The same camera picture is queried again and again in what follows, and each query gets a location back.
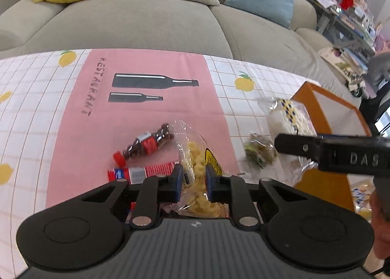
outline yellow label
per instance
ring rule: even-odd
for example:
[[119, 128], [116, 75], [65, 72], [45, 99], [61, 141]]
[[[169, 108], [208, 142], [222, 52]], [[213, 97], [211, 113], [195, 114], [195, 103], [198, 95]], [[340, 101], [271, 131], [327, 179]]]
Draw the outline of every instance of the yellow label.
[[210, 151], [210, 149], [206, 149], [206, 152], [204, 153], [204, 163], [206, 165], [210, 164], [213, 166], [215, 173], [218, 176], [222, 176], [224, 174], [222, 167], [220, 164], [218, 164], [217, 159], [214, 157], [213, 153]]

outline white grid tablecloth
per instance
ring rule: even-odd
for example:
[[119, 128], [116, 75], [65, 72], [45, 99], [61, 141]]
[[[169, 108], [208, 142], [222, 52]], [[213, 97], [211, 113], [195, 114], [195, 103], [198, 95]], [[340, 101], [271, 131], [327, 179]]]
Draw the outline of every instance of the white grid tablecloth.
[[[90, 50], [75, 52], [76, 60], [66, 68], [58, 66], [61, 51], [0, 60], [0, 94], [12, 92], [12, 97], [0, 104], [0, 163], [9, 164], [14, 170], [0, 192], [1, 279], [14, 278], [26, 268], [16, 246], [16, 231], [24, 219], [45, 208], [60, 121]], [[204, 58], [224, 111], [239, 169], [246, 173], [247, 180], [255, 180], [258, 168], [247, 161], [243, 143], [251, 132], [269, 135], [257, 99], [291, 98], [308, 79], [257, 64]], [[243, 73], [255, 82], [255, 90], [243, 92], [235, 88], [235, 80]], [[281, 173], [280, 163], [261, 171], [263, 177], [283, 181]]]

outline sofa armrest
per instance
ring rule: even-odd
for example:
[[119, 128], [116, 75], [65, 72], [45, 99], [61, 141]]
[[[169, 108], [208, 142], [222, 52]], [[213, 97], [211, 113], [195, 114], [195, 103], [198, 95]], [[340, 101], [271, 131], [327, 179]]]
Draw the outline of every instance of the sofa armrest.
[[317, 26], [317, 14], [315, 8], [306, 0], [294, 0], [294, 12], [290, 28], [295, 31], [298, 28], [315, 29]]
[[21, 0], [0, 15], [0, 51], [25, 44], [66, 4]]

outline couch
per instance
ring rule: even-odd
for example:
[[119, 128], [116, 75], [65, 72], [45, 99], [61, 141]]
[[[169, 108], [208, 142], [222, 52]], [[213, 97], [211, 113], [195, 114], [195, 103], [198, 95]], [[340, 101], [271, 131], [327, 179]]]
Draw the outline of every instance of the couch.
[[185, 0], [85, 0], [70, 5], [21, 0], [0, 15], [0, 58], [83, 48], [143, 48], [253, 62], [320, 82], [359, 106], [317, 51], [315, 10], [294, 0], [291, 29], [223, 5]]

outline sofa seat cushion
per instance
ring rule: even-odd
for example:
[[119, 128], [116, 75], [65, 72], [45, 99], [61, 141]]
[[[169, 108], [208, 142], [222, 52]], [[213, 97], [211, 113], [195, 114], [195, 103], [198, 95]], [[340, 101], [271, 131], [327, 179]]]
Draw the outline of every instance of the sofa seat cushion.
[[317, 52], [295, 32], [259, 16], [225, 5], [211, 7], [233, 58], [292, 72], [318, 81], [335, 95], [360, 105]]
[[295, 31], [302, 37], [316, 52], [327, 47], [333, 47], [333, 44], [314, 29], [299, 28]]
[[42, 27], [22, 53], [83, 48], [142, 48], [232, 58], [210, 9], [183, 0], [85, 0]]

